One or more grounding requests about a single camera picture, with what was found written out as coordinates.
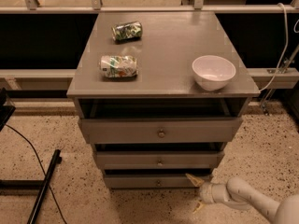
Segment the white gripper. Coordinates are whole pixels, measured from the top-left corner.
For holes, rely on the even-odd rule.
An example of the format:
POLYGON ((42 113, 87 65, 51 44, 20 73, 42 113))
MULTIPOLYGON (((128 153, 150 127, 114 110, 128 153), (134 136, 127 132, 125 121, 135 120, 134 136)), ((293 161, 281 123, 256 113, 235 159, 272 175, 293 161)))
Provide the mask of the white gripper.
POLYGON ((202 202, 198 202, 194 207, 192 211, 194 214, 203 209, 205 204, 228 203, 231 200, 231 196, 224 184, 205 182, 204 179, 191 174, 186 174, 186 176, 195 187, 200 187, 199 196, 202 202))

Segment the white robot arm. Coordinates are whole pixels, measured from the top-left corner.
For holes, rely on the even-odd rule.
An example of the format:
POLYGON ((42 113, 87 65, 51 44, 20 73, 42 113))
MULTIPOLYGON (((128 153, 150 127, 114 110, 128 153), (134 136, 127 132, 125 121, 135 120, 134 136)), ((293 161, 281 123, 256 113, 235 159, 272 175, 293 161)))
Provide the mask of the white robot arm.
POLYGON ((253 207, 270 224, 299 224, 299 195, 292 195, 281 203, 265 196, 240 177, 232 177, 224 184, 206 182, 199 176, 186 174, 199 189, 199 202, 194 211, 208 204, 221 203, 238 210, 253 207))

